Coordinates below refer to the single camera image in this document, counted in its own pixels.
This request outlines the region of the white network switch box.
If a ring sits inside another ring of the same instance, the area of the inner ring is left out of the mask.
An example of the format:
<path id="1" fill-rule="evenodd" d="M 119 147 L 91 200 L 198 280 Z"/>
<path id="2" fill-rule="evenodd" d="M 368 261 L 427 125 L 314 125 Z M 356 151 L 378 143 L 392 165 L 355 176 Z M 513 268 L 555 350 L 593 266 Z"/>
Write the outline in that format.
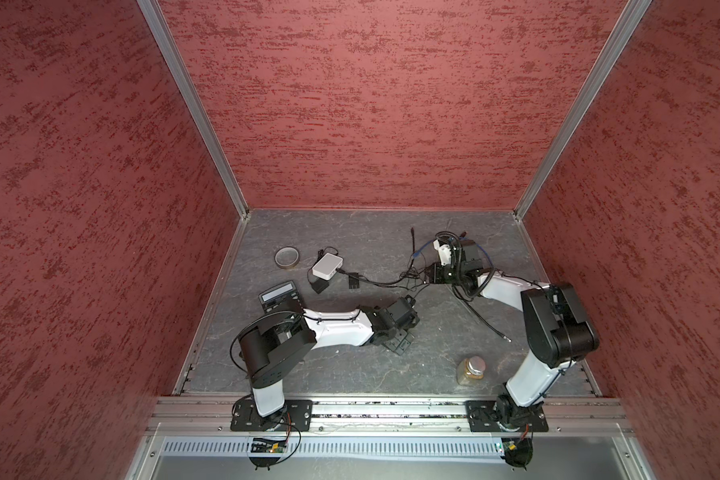
<path id="1" fill-rule="evenodd" d="M 312 266 L 311 272 L 318 279 L 330 281 L 342 268 L 343 258 L 332 253 L 325 253 Z"/>

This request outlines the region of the black power adapter with cable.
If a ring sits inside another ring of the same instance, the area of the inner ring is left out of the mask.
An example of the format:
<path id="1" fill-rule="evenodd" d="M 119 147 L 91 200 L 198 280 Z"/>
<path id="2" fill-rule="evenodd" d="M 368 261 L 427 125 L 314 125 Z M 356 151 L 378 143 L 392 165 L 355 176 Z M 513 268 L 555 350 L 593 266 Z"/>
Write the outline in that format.
<path id="1" fill-rule="evenodd" d="M 318 251 L 317 258 L 313 265 L 325 253 L 332 253 L 342 257 L 338 249 L 332 246 L 326 246 Z M 348 280 L 348 288 L 350 290 L 359 289 L 361 286 L 368 285 L 379 289 L 403 290 L 406 292 L 414 292 L 415 294 L 417 294 L 419 291 L 427 288 L 430 285 L 430 283 L 426 281 L 425 271 L 415 266 L 415 260 L 417 255 L 418 252 L 414 251 L 409 257 L 406 269 L 398 275 L 397 279 L 391 281 L 372 280 L 371 278 L 360 272 L 349 272 L 343 268 L 344 259 L 342 268 L 333 276 L 330 281 L 324 281 L 315 277 L 311 272 L 311 268 L 313 265 L 310 266 L 307 270 L 307 281 L 312 290 L 317 294 L 324 292 L 330 286 L 331 281 L 336 276 L 344 276 Z"/>

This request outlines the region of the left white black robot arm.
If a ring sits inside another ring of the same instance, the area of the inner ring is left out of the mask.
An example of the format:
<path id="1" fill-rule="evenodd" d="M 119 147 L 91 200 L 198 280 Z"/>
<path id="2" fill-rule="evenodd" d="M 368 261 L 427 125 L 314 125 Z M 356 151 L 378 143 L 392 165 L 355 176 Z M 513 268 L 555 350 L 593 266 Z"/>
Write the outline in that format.
<path id="1" fill-rule="evenodd" d="M 381 345 L 404 353 L 410 344 L 409 331 L 420 321 L 415 303 L 407 295 L 384 308 L 358 307 L 348 312 L 280 308 L 243 328 L 235 342 L 257 414 L 267 418 L 283 411 L 283 380 L 313 350 Z"/>

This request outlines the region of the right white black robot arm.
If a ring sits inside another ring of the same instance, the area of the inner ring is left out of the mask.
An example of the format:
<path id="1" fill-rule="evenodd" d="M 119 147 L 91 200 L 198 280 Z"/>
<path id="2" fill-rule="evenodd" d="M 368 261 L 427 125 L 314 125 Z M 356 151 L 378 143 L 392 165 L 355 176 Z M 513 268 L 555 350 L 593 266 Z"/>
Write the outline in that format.
<path id="1" fill-rule="evenodd" d="M 523 314 L 529 352 L 504 383 L 488 417 L 508 432 L 530 426 L 542 418 L 544 398 L 554 383 L 599 347 L 576 290 L 569 283 L 507 274 L 493 266 L 481 246 L 451 232 L 437 233 L 431 245 L 437 260 L 426 267 L 430 283 L 450 286 L 467 308 L 480 297 Z"/>

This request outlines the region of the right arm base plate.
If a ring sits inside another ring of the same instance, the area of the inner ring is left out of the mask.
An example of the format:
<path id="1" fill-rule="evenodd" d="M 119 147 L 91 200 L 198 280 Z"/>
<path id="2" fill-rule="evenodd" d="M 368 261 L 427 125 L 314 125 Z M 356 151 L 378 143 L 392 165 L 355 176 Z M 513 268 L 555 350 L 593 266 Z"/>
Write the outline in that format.
<path id="1" fill-rule="evenodd" d="M 508 396 L 496 400 L 465 402 L 466 417 L 473 433 L 546 433 L 549 426 L 541 404 L 520 407 Z"/>

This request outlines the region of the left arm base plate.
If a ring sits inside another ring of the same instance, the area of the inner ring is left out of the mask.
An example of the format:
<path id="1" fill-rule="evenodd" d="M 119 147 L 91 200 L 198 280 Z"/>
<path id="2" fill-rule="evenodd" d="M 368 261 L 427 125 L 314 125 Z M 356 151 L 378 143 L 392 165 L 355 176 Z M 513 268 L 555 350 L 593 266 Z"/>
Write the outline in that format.
<path id="1" fill-rule="evenodd" d="M 254 400 L 244 397 L 235 402 L 231 410 L 230 430 L 233 432 L 287 431 L 296 427 L 308 431 L 313 402 L 287 400 L 282 408 L 267 416 L 260 416 Z"/>

